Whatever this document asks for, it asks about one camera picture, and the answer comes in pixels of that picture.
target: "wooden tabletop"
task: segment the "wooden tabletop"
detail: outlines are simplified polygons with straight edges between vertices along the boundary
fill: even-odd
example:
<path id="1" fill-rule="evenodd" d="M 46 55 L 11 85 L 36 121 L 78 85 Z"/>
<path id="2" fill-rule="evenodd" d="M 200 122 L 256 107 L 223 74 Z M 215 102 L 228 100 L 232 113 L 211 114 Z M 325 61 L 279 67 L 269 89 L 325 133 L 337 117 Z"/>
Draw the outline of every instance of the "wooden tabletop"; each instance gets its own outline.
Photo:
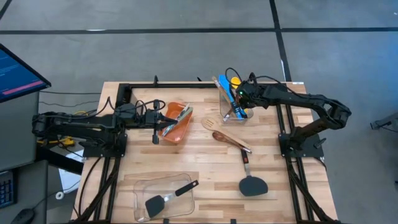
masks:
<path id="1" fill-rule="evenodd" d="M 105 82 L 98 108 L 101 109 L 110 96 L 116 101 L 119 82 Z M 302 83 L 288 83 L 291 89 L 305 93 Z M 192 180 L 199 180 L 193 189 L 195 210 L 190 215 L 171 218 L 171 223 L 295 223 L 292 196 L 285 159 L 280 154 L 277 135 L 280 133 L 276 108 L 268 110 L 254 108 L 254 116 L 244 126 L 225 125 L 231 133 L 240 136 L 252 146 L 249 154 L 251 174 L 265 180 L 268 193 L 256 197 L 244 197 L 238 183 L 246 174 L 239 149 L 215 141 L 211 131 L 201 125 L 201 119 L 212 117 L 221 121 L 219 93 L 216 88 L 136 88 L 134 96 L 142 101 L 154 99 L 166 103 L 176 101 L 190 103 L 193 116 L 184 140 L 173 145 L 160 139 L 159 145 L 152 144 L 151 129 L 128 130 L 126 155 L 121 159 L 116 197 L 113 207 L 113 223 L 137 223 L 134 219 L 134 184 L 138 180 L 151 180 L 186 173 Z M 284 121 L 287 131 L 289 124 L 284 106 Z M 294 121 L 303 126 L 313 121 L 309 109 L 292 107 Z M 107 107 L 103 114 L 112 113 Z M 82 180 L 96 158 L 85 161 Z M 337 219 L 325 168 L 313 158 L 303 158 L 308 188 L 321 208 L 330 217 Z M 103 159 L 94 168 L 83 194 L 82 210 L 86 208 L 98 191 Z M 80 182 L 76 197 L 77 208 L 83 181 Z M 306 218 L 304 201 L 299 194 L 303 218 Z M 103 200 L 101 218 L 105 217 L 108 194 Z"/>

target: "black spatula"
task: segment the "black spatula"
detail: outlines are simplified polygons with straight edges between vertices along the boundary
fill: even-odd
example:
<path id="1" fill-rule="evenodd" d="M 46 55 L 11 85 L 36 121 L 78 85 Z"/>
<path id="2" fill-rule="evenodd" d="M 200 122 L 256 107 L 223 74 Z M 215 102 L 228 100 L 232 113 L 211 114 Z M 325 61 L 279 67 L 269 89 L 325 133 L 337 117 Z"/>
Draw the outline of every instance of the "black spatula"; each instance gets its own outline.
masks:
<path id="1" fill-rule="evenodd" d="M 199 182 L 195 180 L 190 184 L 187 184 L 182 188 L 176 190 L 174 193 L 167 194 L 164 198 L 160 195 L 156 195 L 155 197 L 152 197 L 149 200 L 147 200 L 145 202 L 145 207 L 147 208 L 149 218 L 153 218 L 157 214 L 159 214 L 164 209 L 165 202 L 168 202 L 169 200 L 172 200 L 175 197 L 187 193 L 189 190 L 196 187 L 197 185 L 199 185 Z"/>
<path id="2" fill-rule="evenodd" d="M 246 151 L 241 150 L 246 177 L 239 183 L 239 190 L 244 196 L 257 196 L 268 192 L 268 186 L 262 179 L 250 175 L 249 159 Z"/>

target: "clear plastic container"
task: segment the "clear plastic container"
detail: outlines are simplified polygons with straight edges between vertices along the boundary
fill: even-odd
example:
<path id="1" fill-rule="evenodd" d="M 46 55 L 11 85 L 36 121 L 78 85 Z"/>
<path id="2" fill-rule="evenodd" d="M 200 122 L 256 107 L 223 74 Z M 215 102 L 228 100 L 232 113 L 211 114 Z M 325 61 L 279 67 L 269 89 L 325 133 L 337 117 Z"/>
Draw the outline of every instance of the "clear plastic container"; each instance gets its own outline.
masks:
<path id="1" fill-rule="evenodd" d="M 156 195 L 165 197 L 179 188 L 189 184 L 191 177 L 188 174 L 180 174 L 172 177 L 164 177 L 154 180 L 140 180 L 134 185 L 135 211 L 134 218 L 137 222 L 147 222 L 162 218 L 177 217 L 180 215 L 189 215 L 195 209 L 192 190 L 175 197 L 165 203 L 165 208 L 153 218 L 148 216 L 145 202 Z"/>
<path id="2" fill-rule="evenodd" d="M 248 119 L 253 117 L 252 109 L 245 109 L 248 118 L 238 118 L 236 114 L 231 111 L 231 105 L 224 96 L 220 93 L 220 114 L 223 117 L 224 124 L 244 124 Z"/>

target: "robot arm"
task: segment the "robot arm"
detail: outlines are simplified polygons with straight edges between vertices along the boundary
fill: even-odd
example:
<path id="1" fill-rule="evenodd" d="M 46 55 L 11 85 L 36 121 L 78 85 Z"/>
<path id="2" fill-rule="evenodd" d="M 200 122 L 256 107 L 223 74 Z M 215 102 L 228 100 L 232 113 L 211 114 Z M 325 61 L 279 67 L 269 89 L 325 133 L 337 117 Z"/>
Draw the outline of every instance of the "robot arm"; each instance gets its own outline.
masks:
<path id="1" fill-rule="evenodd" d="M 313 109 L 319 119 L 304 126 L 296 127 L 289 136 L 290 146 L 302 150 L 300 145 L 309 137 L 326 129 L 341 129 L 346 126 L 351 115 L 349 108 L 337 100 L 323 95 L 310 95 L 287 92 L 283 85 L 259 85 L 252 73 L 248 81 L 243 81 L 236 89 L 238 104 L 243 109 L 262 106 L 290 105 Z"/>
<path id="2" fill-rule="evenodd" d="M 131 103 L 123 104 L 113 114 L 104 116 L 47 112 L 33 117 L 32 132 L 43 139 L 58 139 L 58 135 L 86 139 L 79 142 L 85 148 L 84 157 L 122 157 L 126 150 L 126 129 L 153 129 L 152 142 L 158 144 L 157 132 L 177 123 L 158 110 L 159 100 L 154 100 L 154 109 L 143 114 L 139 114 Z"/>

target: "monitor screen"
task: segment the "monitor screen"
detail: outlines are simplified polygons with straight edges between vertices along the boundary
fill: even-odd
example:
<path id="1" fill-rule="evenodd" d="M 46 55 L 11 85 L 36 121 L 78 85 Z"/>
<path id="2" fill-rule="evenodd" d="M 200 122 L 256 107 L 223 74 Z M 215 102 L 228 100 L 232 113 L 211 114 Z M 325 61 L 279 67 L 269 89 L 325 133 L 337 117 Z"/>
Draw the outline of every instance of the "monitor screen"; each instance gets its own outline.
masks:
<path id="1" fill-rule="evenodd" d="M 50 86 L 49 81 L 0 44 L 0 103 Z"/>

